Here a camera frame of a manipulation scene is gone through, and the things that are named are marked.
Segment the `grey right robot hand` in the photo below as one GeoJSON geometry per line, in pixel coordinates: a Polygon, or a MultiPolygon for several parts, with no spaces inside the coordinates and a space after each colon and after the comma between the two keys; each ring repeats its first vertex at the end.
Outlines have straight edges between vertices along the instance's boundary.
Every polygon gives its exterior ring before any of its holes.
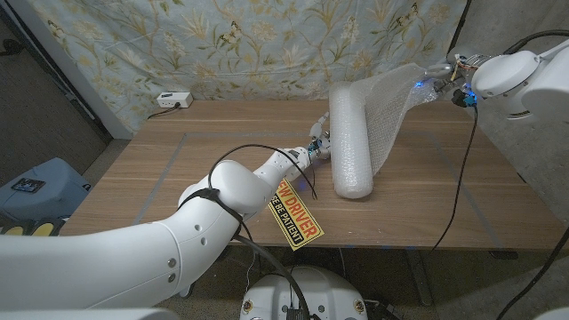
{"type": "Polygon", "coordinates": [[[454,53],[445,63],[429,66],[423,81],[432,83],[440,100],[450,100],[456,90],[471,94],[474,74],[489,59],[491,56],[479,53],[469,56],[454,53]]]}

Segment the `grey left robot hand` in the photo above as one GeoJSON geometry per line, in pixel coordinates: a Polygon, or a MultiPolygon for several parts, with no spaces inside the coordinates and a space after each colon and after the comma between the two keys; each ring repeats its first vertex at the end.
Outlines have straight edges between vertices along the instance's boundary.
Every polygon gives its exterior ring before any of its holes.
{"type": "Polygon", "coordinates": [[[311,127],[309,136],[311,142],[307,147],[310,158],[328,159],[331,155],[330,151],[330,133],[323,129],[325,121],[329,117],[329,112],[326,111],[311,127]]]}

